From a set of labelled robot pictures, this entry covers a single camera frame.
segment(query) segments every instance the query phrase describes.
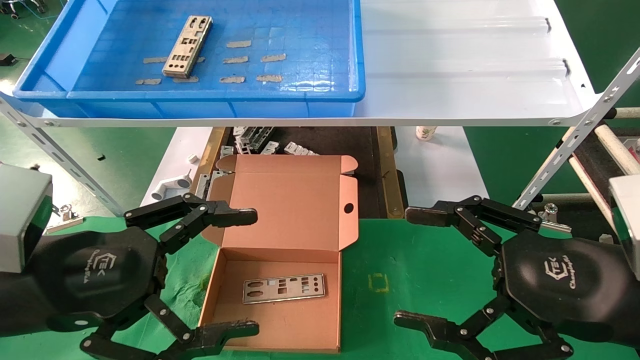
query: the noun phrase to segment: black rubber mat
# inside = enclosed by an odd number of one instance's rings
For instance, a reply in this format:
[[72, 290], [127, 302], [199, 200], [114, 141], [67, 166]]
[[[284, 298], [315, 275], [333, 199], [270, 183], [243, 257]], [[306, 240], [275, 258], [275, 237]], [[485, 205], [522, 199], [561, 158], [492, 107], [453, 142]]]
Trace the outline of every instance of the black rubber mat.
[[[375, 127], [277, 127], [270, 140], [280, 143], [277, 154], [294, 142], [320, 155], [351, 155], [358, 161], [353, 176], [358, 179], [360, 218], [387, 217]], [[233, 146], [233, 136], [226, 143]]]

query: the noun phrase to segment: metal bracket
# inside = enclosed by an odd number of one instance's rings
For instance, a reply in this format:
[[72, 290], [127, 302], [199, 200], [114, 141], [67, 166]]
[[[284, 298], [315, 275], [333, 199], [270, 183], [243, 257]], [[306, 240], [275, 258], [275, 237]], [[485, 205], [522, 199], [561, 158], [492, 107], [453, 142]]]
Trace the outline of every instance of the metal bracket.
[[117, 217], [123, 214], [122, 208], [89, 173], [78, 164], [66, 151], [60, 147], [43, 129], [32, 125], [20, 111], [11, 107], [6, 101], [0, 100], [0, 111], [10, 122], [27, 135], [32, 141], [47, 153], [55, 162], [64, 168], [74, 179], [79, 181], [89, 192], [98, 198], [102, 204]]
[[60, 209], [54, 205], [54, 210], [55, 209], [58, 210], [57, 215], [62, 217], [62, 222], [48, 226], [45, 229], [45, 234], [52, 234], [84, 222], [84, 217], [79, 216], [78, 213], [71, 210], [71, 204], [62, 205]]
[[595, 105], [587, 111], [575, 128], [567, 134], [566, 141], [551, 152], [551, 155], [527, 185], [521, 196], [513, 203], [514, 208], [525, 209], [531, 203], [533, 198], [548, 183], [549, 179], [560, 169], [560, 166], [571, 156], [572, 152], [598, 125], [618, 99], [633, 85], [640, 75], [638, 67], [640, 67], [640, 48], [636, 50], [631, 59], [620, 70]]

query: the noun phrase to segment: white shelf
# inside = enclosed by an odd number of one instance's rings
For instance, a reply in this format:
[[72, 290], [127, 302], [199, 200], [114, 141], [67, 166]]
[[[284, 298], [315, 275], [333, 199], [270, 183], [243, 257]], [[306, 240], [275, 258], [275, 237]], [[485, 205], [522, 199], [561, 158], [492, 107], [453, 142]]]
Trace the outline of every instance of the white shelf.
[[570, 118], [561, 122], [569, 126], [598, 99], [554, 0], [362, 0], [361, 7], [367, 90], [353, 118], [45, 117], [65, 127], [547, 126]]

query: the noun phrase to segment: green mat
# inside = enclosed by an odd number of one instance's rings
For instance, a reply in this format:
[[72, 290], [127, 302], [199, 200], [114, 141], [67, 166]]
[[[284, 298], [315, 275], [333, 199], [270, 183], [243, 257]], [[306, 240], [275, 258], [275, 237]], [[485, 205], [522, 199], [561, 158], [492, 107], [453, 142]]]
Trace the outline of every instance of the green mat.
[[[74, 231], [123, 228], [121, 219], [89, 218]], [[158, 235], [163, 229], [154, 230]], [[499, 233], [509, 236], [505, 231]], [[162, 299], [191, 327], [200, 316], [215, 252], [215, 245], [197, 238], [168, 258], [169, 276]], [[361, 220], [360, 239], [343, 254], [339, 356], [344, 359], [458, 360], [453, 354], [429, 348], [423, 334], [394, 326], [394, 312], [404, 309], [460, 323], [495, 296], [491, 290], [492, 260], [454, 229], [414, 226], [404, 220]], [[0, 356], [12, 360], [88, 360], [91, 357], [78, 347], [88, 333], [43, 332], [3, 338]], [[572, 360], [638, 359], [631, 348], [565, 338], [575, 348]], [[492, 350], [540, 342], [506, 316], [480, 339]], [[114, 340], [154, 352], [173, 341], [150, 315], [118, 333]], [[229, 351], [219, 358], [313, 360], [335, 359], [336, 355]]]

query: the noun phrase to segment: open cardboard box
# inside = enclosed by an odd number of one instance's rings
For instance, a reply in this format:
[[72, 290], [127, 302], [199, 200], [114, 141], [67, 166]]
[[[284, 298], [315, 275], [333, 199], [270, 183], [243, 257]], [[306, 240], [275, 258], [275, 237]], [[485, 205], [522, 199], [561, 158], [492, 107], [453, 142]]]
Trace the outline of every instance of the open cardboard box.
[[[233, 174], [212, 184], [209, 200], [255, 208], [250, 226], [202, 235], [220, 250], [200, 324], [249, 319], [260, 334], [225, 348], [285, 352], [340, 351], [340, 251], [358, 239], [358, 182], [343, 175], [351, 156], [240, 155], [218, 162]], [[244, 282], [324, 274], [324, 297], [243, 304]]]

